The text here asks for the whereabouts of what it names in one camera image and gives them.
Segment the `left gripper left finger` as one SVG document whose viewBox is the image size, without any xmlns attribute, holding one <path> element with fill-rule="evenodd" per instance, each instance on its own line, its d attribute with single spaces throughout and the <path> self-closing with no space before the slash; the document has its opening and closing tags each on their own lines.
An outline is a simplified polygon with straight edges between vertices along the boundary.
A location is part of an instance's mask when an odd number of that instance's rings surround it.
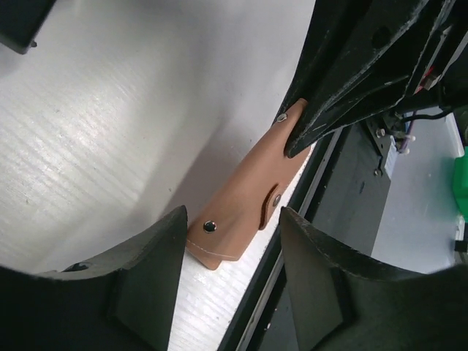
<svg viewBox="0 0 468 351">
<path fill-rule="evenodd" d="M 3 350 L 166 350 L 187 237 L 184 206 L 71 265 L 1 268 Z"/>
</svg>

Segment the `brown leather card holder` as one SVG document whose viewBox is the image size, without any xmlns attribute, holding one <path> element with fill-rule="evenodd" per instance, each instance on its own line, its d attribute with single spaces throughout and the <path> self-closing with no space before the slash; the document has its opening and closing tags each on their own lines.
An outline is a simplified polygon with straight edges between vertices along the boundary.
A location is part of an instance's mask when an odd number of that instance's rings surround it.
<svg viewBox="0 0 468 351">
<path fill-rule="evenodd" d="M 190 224 L 186 247 L 206 268 L 239 260 L 278 208 L 310 152 L 306 148 L 292 158 L 284 153 L 306 105 L 299 99 L 277 117 Z"/>
</svg>

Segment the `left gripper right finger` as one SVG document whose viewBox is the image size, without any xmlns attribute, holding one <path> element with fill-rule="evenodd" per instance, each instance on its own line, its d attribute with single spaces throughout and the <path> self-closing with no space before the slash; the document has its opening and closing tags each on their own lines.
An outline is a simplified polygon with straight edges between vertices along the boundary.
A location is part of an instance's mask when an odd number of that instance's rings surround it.
<svg viewBox="0 0 468 351">
<path fill-rule="evenodd" d="M 301 350 L 465 350 L 467 266 L 429 274 L 354 250 L 291 208 L 280 234 Z"/>
</svg>

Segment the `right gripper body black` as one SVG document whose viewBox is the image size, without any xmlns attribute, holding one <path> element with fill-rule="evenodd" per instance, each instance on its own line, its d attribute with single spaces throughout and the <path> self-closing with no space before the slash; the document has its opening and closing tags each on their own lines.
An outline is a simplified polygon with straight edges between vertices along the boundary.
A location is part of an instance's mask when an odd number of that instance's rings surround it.
<svg viewBox="0 0 468 351">
<path fill-rule="evenodd" d="M 427 49 L 429 62 L 415 95 L 391 110 L 467 105 L 466 1 L 371 1 L 328 74 L 328 93 L 353 82 L 393 45 Z"/>
</svg>

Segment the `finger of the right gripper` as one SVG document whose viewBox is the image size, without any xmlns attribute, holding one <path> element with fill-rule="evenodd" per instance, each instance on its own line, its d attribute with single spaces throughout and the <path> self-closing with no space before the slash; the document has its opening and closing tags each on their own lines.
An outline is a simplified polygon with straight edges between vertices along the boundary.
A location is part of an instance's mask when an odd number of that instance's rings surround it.
<svg viewBox="0 0 468 351">
<path fill-rule="evenodd" d="M 312 99 L 351 33 L 368 11 L 368 1 L 315 2 L 298 66 L 283 100 L 284 110 L 300 98 Z"/>
<path fill-rule="evenodd" d="M 369 67 L 331 94 L 313 93 L 284 147 L 293 158 L 341 127 L 385 113 L 415 95 L 428 66 L 428 50 L 393 45 Z"/>
</svg>

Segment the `black card dispenser box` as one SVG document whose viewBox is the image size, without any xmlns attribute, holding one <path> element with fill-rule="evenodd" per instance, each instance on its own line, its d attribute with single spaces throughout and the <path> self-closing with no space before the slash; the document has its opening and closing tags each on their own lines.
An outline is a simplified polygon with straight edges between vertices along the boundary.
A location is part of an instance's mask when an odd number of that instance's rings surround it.
<svg viewBox="0 0 468 351">
<path fill-rule="evenodd" d="M 1 44 L 24 55 L 37 46 L 35 38 L 56 0 L 1 0 Z"/>
</svg>

